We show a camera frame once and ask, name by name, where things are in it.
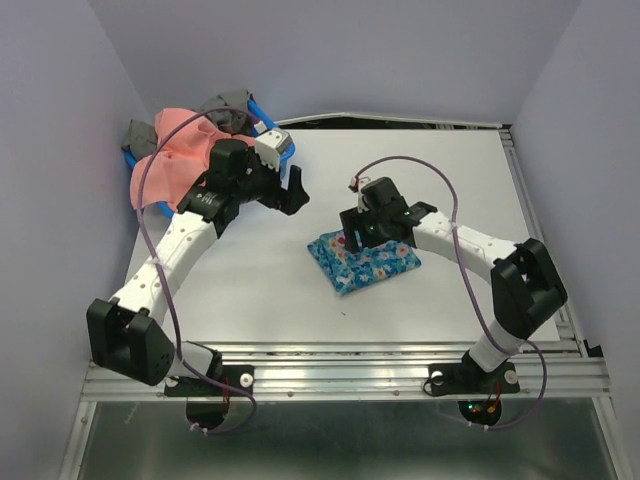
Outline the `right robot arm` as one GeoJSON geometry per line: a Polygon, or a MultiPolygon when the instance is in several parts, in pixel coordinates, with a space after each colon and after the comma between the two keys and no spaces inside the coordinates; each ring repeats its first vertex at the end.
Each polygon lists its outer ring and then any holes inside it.
{"type": "Polygon", "coordinates": [[[491,287],[494,319],[463,357],[460,378],[482,390],[496,370],[565,305],[568,294],[556,266],[539,240],[524,242],[488,236],[461,226],[425,202],[408,205],[388,177],[358,191],[358,204],[339,214],[345,247],[355,254],[391,240],[456,263],[463,282],[473,273],[491,287]]]}

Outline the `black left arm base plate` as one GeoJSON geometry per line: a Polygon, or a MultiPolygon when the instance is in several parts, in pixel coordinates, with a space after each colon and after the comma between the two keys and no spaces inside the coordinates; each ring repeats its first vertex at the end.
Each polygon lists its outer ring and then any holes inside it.
{"type": "Polygon", "coordinates": [[[163,394],[185,400],[185,417],[191,431],[205,436],[232,433],[244,427],[255,414],[251,403],[255,367],[227,364],[217,380],[224,388],[192,377],[165,379],[163,394]]]}

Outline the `blue floral skirt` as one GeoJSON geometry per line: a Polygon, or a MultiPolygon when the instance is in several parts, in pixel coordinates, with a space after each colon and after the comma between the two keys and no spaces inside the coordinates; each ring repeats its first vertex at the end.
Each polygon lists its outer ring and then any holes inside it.
{"type": "Polygon", "coordinates": [[[421,260],[410,246],[393,240],[351,253],[346,249],[343,230],[320,235],[307,245],[307,250],[341,296],[421,266],[421,260]]]}

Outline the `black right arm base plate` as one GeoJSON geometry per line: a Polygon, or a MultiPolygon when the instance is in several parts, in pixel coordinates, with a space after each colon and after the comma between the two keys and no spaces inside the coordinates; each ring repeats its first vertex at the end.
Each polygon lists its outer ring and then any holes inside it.
{"type": "Polygon", "coordinates": [[[505,362],[492,373],[459,363],[428,366],[422,391],[430,397],[459,396],[463,419],[485,429],[497,426],[502,415],[502,397],[520,392],[515,366],[505,362]]]}

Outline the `pink skirt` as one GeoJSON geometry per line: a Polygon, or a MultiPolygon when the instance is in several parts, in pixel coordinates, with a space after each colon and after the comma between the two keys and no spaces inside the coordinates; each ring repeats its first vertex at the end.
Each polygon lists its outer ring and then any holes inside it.
{"type": "MultiPolygon", "coordinates": [[[[166,108],[156,114],[154,128],[158,143],[193,115],[195,112],[183,108],[166,108]]],[[[175,211],[196,179],[209,168],[212,147],[216,142],[229,138],[244,141],[249,146],[255,145],[254,137],[226,133],[206,117],[200,117],[184,127],[164,146],[151,165],[143,189],[142,207],[165,202],[175,211]]],[[[155,147],[133,169],[130,200],[134,210],[138,207],[142,174],[154,151],[155,147]]]]}

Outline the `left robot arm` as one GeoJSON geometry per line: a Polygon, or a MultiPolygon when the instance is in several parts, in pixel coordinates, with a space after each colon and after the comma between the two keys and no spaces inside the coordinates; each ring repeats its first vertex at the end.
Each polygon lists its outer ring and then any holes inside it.
{"type": "Polygon", "coordinates": [[[170,377],[187,377],[199,393],[215,392],[222,382],[219,353],[162,328],[175,315],[176,294],[200,257],[236,219],[243,204],[258,202],[285,215],[309,201],[302,171],[282,173],[281,157],[290,145],[280,129],[259,135],[254,145],[232,138],[218,141],[200,174],[180,200],[147,260],[110,299],[94,300],[86,312],[93,362],[149,386],[170,377]]]}

